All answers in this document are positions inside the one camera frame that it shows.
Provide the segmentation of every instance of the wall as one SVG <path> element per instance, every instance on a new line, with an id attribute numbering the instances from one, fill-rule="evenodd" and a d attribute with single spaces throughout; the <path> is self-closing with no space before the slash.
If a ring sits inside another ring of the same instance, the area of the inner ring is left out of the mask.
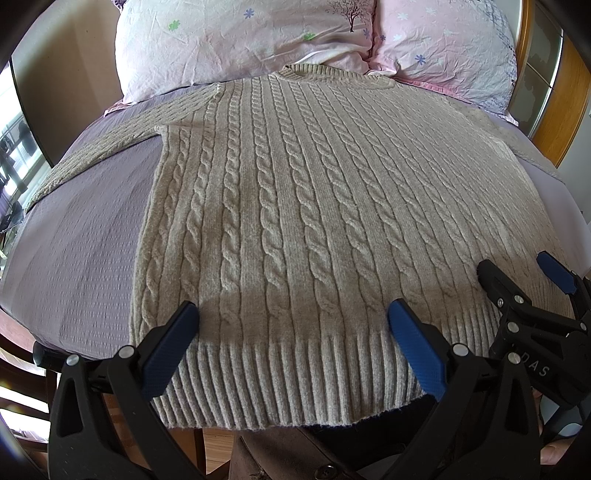
<path id="1" fill-rule="evenodd" d="M 53 163 L 122 97 L 115 69 L 118 18 L 109 0 L 56 0 L 12 56 L 23 111 Z"/>
<path id="2" fill-rule="evenodd" d="M 573 195 L 577 205 L 583 211 L 586 222 L 591 222 L 591 116 L 587 111 L 558 171 Z"/>

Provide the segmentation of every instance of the ribbed hem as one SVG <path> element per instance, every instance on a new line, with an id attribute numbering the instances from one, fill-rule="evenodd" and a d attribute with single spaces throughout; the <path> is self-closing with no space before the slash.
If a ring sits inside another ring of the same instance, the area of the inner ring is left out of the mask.
<path id="1" fill-rule="evenodd" d="M 362 87 L 368 90 L 392 88 L 396 86 L 396 82 L 387 77 L 360 75 L 359 73 L 312 63 L 286 65 L 279 72 L 271 73 L 270 76 L 275 76 L 291 82 L 347 83 L 348 86 Z"/>
<path id="2" fill-rule="evenodd" d="M 269 345 L 199 342 L 154 399 L 168 427 L 348 425 L 422 395 L 389 331 Z"/>

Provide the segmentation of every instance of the sweater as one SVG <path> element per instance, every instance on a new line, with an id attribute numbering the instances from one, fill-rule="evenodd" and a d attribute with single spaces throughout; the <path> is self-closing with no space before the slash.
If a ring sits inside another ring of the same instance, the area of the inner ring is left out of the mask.
<path id="1" fill-rule="evenodd" d="M 391 301 L 486 355 L 499 322 L 476 276 L 488 258 L 534 305 L 570 312 L 535 263 L 542 250 L 564 261 L 537 191 L 477 123 L 384 77 L 289 66 L 145 112 L 66 159 L 35 201 L 160 135 L 130 341 L 183 300 L 200 310 L 154 400 L 164 423 L 351 424 L 422 394 L 388 329 Z"/>

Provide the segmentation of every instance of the white pillowcase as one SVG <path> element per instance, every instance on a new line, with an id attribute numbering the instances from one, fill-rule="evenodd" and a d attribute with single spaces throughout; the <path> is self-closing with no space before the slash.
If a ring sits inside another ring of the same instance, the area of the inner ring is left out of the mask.
<path id="1" fill-rule="evenodd" d="M 374 0 L 128 0 L 115 40 L 125 103 L 290 63 L 364 74 Z"/>

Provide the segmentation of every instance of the ribbed collar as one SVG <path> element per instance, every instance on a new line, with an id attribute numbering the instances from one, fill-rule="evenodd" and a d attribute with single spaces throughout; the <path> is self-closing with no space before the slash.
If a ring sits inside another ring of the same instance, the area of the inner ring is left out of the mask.
<path id="1" fill-rule="evenodd" d="M 271 73 L 271 75 L 290 82 L 347 83 L 350 87 L 365 89 L 383 89 L 396 85 L 394 80 L 383 75 L 360 75 L 355 72 L 311 63 L 286 65 L 279 72 Z"/>

